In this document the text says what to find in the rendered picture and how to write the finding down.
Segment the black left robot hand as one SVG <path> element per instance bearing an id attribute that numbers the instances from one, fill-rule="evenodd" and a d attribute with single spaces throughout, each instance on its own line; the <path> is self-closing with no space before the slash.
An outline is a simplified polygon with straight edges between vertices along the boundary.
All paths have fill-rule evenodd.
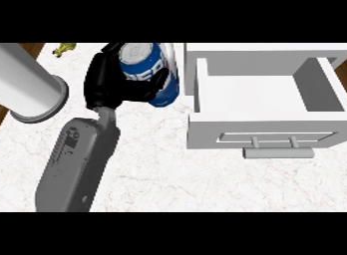
<path id="1" fill-rule="evenodd" d="M 84 98 L 87 109 L 99 107 L 115 109 L 123 101 L 149 102 L 164 87 L 170 69 L 161 68 L 148 81 L 127 79 L 120 62 L 120 50 L 124 43 L 109 43 L 94 55 L 86 81 Z"/>

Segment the blue soda can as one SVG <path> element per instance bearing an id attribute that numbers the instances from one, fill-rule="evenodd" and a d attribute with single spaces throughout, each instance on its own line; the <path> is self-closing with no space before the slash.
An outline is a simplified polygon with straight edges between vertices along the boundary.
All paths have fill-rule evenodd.
<path id="1" fill-rule="evenodd" d="M 121 69 L 128 80 L 148 81 L 161 68 L 170 69 L 164 88 L 149 104 L 167 107 L 179 94 L 179 77 L 171 43 L 127 43 L 120 51 Z"/>

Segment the white open drawer box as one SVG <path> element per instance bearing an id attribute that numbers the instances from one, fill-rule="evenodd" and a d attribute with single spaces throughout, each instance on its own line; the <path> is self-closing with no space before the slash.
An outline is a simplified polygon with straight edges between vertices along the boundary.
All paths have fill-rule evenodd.
<path id="1" fill-rule="evenodd" d="M 197 104 L 202 113 L 347 112 L 347 93 L 327 58 L 309 58 L 290 75 L 211 76 L 197 60 Z"/>

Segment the white drawer front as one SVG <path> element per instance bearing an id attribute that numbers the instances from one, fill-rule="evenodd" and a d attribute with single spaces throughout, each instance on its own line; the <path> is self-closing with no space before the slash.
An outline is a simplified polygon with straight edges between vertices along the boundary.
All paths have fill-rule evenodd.
<path id="1" fill-rule="evenodd" d="M 192 113 L 188 117 L 186 147 L 191 149 L 251 147 L 327 148 L 347 141 L 347 112 Z"/>

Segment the small yellow-green object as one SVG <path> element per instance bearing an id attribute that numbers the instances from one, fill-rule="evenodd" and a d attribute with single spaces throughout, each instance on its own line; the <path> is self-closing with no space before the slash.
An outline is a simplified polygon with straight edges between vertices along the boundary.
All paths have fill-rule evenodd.
<path id="1" fill-rule="evenodd" d="M 53 55 L 60 58 L 62 54 L 68 52 L 69 50 L 74 50 L 77 48 L 75 43 L 62 43 L 59 47 L 53 50 Z"/>

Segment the white cylinder with grey rim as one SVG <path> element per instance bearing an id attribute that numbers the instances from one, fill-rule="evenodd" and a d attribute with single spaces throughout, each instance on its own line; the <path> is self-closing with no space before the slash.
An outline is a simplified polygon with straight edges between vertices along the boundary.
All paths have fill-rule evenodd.
<path id="1" fill-rule="evenodd" d="M 46 121 L 69 97 L 65 80 L 52 75 L 18 43 L 0 43 L 0 105 L 25 124 Z"/>

